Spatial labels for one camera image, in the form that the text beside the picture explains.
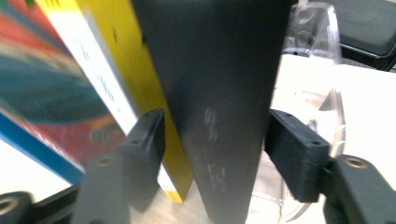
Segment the black panel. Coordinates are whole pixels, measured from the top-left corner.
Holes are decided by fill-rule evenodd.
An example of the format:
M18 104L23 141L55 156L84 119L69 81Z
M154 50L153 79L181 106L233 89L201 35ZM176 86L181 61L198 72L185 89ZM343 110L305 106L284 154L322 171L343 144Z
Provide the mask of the black panel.
M244 223L289 0L133 0L206 212Z

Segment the clear plastic container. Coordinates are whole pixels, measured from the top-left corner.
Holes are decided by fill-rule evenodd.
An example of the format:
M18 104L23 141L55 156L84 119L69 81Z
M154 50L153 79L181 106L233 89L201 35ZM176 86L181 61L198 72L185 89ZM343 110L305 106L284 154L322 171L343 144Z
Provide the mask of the clear plastic container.
M341 58L338 36L332 6L309 2L293 6L272 102L273 109L291 113L331 143L331 156L343 152L346 138L341 92L333 79ZM251 223L257 201L278 206L272 223L293 221L310 205L294 201L265 152L250 205Z

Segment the black chair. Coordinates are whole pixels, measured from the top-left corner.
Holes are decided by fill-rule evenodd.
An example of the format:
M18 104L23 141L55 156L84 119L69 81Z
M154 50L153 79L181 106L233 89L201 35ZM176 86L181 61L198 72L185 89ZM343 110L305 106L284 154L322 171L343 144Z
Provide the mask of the black chair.
M311 0L333 5L344 58L389 71L396 64L394 0Z

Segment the yellow book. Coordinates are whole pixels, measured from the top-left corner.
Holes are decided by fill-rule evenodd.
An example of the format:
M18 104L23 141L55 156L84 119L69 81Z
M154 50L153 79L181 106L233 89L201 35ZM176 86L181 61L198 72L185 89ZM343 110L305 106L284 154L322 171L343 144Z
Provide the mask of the yellow book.
M128 0L36 0L125 133L139 114L165 110L166 150L158 181L182 203L192 172Z

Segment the colorful book cover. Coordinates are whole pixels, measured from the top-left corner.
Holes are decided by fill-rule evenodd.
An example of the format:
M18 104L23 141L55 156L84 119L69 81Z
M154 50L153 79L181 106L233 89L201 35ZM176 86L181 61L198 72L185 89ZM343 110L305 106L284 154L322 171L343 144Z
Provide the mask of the colorful book cover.
M32 5L26 6L22 0L10 0L4 4L0 4L0 13L3 15L2 22L3 33L16 35L21 29L13 29L13 26L22 26L23 30L28 31L28 35L24 39L33 38L35 41L39 39L41 42L54 50L68 54L67 48L64 46L60 37L54 34L53 28L50 29L48 20L43 22L43 12L38 10L39 7Z
M76 61L0 11L0 112L77 166L125 138Z

